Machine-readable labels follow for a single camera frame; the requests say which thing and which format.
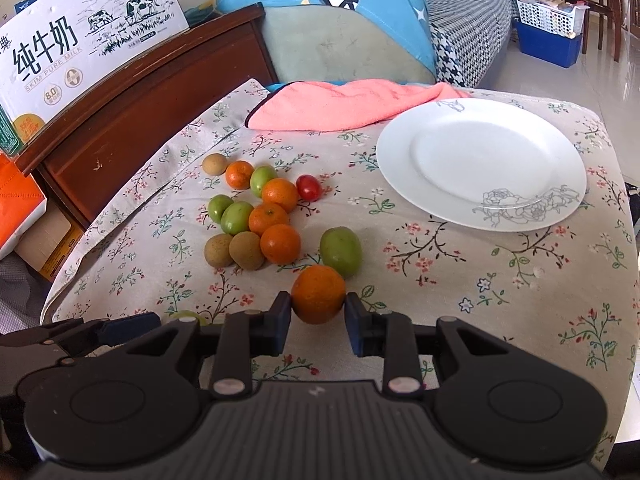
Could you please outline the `pink towel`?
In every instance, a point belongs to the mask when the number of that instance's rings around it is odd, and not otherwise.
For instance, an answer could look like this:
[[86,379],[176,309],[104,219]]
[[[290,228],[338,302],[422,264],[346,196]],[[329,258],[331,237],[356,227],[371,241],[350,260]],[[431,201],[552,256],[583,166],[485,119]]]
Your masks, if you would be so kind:
[[296,81],[270,93],[248,114],[245,125],[256,131],[343,131],[384,122],[428,102],[468,96],[446,82],[422,86],[385,79],[346,84]]

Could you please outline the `floral tablecloth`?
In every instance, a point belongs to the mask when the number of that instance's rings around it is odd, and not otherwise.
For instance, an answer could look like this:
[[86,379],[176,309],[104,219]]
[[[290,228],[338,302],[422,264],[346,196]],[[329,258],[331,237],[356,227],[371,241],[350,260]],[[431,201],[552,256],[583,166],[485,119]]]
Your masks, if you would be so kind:
[[[416,208],[384,180],[380,126],[336,133],[255,132],[245,118],[266,96],[241,84],[192,119],[116,193],[56,277],[41,316],[121,318],[152,311],[204,324],[268,307],[320,260],[322,234],[346,226],[363,249],[347,287],[371,311],[430,324],[454,315],[582,376],[608,404],[593,463],[612,453],[639,349],[638,254],[613,144],[596,113],[579,105],[502,92],[473,98],[525,110],[558,128],[582,158],[587,193],[568,218],[531,230],[481,231]],[[202,168],[214,153],[269,165],[281,177],[317,177],[320,200],[291,221],[302,239],[288,266],[216,270],[204,246],[218,226],[208,201],[227,192]]]

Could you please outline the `brown longan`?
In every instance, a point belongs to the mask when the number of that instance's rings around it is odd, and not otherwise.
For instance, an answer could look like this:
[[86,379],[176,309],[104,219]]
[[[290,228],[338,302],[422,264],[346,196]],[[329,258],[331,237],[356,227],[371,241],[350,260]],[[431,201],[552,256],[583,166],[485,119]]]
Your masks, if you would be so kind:
[[229,254],[241,269],[247,271],[256,271],[265,262],[265,257],[260,250],[260,237],[250,231],[241,232],[232,237]]
[[202,161],[202,169],[208,176],[221,176],[229,165],[226,156],[220,153],[207,155]]
[[211,237],[204,247],[205,261],[215,269],[231,266],[233,259],[230,255],[232,236],[221,233]]

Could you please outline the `white milk carton box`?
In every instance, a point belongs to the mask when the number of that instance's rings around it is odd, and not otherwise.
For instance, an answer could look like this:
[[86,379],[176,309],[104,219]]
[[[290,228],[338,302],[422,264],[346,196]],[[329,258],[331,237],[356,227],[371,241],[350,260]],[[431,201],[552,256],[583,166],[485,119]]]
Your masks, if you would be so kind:
[[1,149],[17,155],[91,87],[188,28],[178,0],[37,0],[1,29]]

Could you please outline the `green jujube top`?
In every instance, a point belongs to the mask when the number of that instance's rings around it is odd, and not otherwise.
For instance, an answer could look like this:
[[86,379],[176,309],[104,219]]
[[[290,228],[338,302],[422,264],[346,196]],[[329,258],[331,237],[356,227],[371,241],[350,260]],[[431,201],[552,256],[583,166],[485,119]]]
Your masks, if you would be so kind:
[[250,190],[256,197],[261,198],[265,185],[277,176],[277,171],[269,165],[257,167],[250,176]]

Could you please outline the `red cherry tomato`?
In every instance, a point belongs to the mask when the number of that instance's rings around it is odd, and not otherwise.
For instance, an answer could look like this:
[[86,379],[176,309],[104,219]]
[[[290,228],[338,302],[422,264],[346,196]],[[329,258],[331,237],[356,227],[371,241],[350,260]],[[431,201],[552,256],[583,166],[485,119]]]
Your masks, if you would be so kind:
[[299,197],[305,202],[316,202],[322,196],[319,180],[311,174],[302,174],[296,180]]

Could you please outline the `orange tangerine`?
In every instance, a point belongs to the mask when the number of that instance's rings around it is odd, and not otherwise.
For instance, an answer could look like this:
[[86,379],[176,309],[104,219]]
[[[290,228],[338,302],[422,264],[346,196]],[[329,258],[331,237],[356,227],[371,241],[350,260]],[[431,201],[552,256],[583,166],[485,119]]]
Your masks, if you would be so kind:
[[262,201],[277,204],[289,214],[297,207],[296,185],[283,178],[271,179],[262,187]]
[[291,290],[293,310],[307,324],[324,324],[343,307],[346,284],[330,266],[308,266],[299,273]]
[[224,178],[232,190],[247,190],[250,188],[250,178],[254,172],[254,166],[246,160],[232,162],[224,172]]
[[278,204],[262,203],[256,206],[248,217],[250,232],[262,236],[272,226],[289,224],[288,213]]
[[264,257],[278,266],[293,263],[300,254],[302,240],[296,229],[286,224],[270,226],[262,233],[260,250]]

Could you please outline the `orange white package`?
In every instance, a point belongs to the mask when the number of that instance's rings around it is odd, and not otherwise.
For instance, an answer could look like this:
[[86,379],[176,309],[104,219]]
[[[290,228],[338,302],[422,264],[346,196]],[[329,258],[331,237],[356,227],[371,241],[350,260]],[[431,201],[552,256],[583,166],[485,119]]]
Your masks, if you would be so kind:
[[1,154],[0,259],[6,258],[20,238],[47,211],[47,197],[32,176],[25,176]]

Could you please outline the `large green jujube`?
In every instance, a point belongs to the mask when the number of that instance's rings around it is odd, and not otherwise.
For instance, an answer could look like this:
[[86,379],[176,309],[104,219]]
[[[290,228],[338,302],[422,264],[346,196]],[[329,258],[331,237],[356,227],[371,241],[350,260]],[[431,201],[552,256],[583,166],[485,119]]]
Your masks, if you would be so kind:
[[362,263],[360,239],[346,226],[328,229],[320,240],[320,256],[326,266],[343,278],[351,278],[358,273]]

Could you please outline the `white floral plate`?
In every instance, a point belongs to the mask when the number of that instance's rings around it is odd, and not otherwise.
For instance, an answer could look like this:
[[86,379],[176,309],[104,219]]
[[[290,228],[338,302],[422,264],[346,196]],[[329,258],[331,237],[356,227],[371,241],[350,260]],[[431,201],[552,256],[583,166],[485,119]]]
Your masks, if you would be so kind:
[[558,127],[488,99],[406,110],[382,129],[376,159],[410,204],[485,231],[548,228],[576,211],[587,191],[582,158]]

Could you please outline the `green jujube small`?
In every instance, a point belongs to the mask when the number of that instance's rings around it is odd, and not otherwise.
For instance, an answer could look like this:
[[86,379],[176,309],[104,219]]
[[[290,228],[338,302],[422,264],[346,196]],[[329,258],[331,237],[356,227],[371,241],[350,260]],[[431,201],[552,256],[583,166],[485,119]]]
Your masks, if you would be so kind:
[[233,204],[230,196],[224,194],[215,195],[207,204],[207,213],[209,218],[216,224],[221,222],[222,215],[228,207]]

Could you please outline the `blue plastic bin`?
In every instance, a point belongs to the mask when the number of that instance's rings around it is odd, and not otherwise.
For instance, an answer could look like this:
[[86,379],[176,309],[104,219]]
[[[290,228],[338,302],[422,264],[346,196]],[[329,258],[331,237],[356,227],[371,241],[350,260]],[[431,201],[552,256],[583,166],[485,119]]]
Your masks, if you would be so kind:
[[582,50],[582,36],[567,38],[521,22],[515,30],[522,53],[562,68],[573,66]]

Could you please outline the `houndstooth sofa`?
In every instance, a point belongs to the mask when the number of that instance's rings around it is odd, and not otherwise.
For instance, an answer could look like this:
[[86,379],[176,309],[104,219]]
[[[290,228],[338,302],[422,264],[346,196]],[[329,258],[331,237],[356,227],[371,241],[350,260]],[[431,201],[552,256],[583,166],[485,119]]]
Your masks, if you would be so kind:
[[425,0],[435,51],[435,78],[491,89],[512,36],[514,0]]

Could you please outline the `brown longan top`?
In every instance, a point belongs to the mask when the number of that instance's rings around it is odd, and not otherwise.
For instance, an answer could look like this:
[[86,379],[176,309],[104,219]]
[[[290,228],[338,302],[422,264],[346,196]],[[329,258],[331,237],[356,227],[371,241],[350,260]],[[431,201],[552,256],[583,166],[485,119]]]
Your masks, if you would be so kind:
[[220,153],[207,155],[202,161],[202,169],[208,176],[221,176],[229,165],[226,156]]

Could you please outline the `orange tangerine front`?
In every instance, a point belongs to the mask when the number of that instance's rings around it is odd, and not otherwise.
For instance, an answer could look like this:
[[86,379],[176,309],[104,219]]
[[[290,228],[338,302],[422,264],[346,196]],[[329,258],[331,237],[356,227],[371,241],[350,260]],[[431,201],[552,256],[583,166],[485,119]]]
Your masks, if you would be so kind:
[[262,233],[260,250],[264,257],[278,266],[293,263],[300,254],[302,240],[296,229],[286,224],[270,226]]

